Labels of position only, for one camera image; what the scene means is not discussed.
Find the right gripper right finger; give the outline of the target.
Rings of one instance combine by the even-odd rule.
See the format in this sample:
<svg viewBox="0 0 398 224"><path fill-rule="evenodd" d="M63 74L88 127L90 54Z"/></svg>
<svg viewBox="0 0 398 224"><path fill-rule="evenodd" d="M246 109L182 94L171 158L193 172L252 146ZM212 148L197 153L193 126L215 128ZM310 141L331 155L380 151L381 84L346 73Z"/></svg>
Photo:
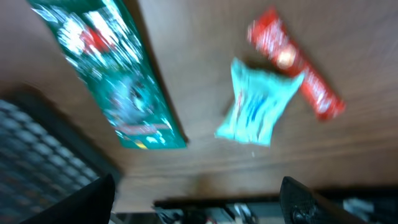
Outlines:
<svg viewBox="0 0 398 224"><path fill-rule="evenodd" d="M366 224L288 176L282 180L279 203L285 224Z"/></svg>

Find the green 3M gloves packet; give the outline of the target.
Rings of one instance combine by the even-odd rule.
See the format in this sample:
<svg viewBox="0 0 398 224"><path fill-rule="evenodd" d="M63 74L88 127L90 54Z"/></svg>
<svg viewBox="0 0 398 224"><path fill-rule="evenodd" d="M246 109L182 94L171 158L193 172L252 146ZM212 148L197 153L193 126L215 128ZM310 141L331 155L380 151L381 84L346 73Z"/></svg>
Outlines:
<svg viewBox="0 0 398 224"><path fill-rule="evenodd" d="M123 147L185 148L122 1L29 0L29 4L52 31Z"/></svg>

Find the mint green wipes packet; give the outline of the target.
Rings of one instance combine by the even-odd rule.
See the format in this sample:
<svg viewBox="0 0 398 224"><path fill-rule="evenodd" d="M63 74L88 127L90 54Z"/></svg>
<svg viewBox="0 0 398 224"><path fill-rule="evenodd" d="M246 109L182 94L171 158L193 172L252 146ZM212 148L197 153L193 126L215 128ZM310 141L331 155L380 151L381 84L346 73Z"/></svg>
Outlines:
<svg viewBox="0 0 398 224"><path fill-rule="evenodd" d="M294 78L231 62L234 103L215 131L216 138L270 146L274 126L301 87L305 75Z"/></svg>

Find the red sachet pack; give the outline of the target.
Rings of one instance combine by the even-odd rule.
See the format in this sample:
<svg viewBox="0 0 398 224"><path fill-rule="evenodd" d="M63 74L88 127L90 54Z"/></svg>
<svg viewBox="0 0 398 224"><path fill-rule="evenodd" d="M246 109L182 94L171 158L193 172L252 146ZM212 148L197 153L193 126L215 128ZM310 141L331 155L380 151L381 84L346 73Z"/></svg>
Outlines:
<svg viewBox="0 0 398 224"><path fill-rule="evenodd" d="M304 76L300 91L319 120L333 119L344 112L344 101L290 38L275 8L269 8L252 22L248 28L248 41L284 74L289 77Z"/></svg>

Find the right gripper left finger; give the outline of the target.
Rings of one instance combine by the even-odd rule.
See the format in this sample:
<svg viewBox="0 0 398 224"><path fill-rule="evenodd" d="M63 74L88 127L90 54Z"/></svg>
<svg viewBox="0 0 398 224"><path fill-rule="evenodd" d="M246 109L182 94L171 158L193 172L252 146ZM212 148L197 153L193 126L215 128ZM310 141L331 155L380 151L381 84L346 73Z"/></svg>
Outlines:
<svg viewBox="0 0 398 224"><path fill-rule="evenodd" d="M108 224L116 193L108 174L22 224Z"/></svg>

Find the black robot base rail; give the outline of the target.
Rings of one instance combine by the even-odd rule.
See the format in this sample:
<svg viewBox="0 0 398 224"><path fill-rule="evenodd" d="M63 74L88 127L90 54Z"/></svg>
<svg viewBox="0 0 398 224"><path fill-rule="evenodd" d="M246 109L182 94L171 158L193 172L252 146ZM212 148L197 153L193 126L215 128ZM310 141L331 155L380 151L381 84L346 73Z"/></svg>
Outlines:
<svg viewBox="0 0 398 224"><path fill-rule="evenodd" d="M366 223L397 223L397 187L329 189L314 192ZM262 217L283 217L278 195L219 199L168 199L153 208L163 223L258 223Z"/></svg>

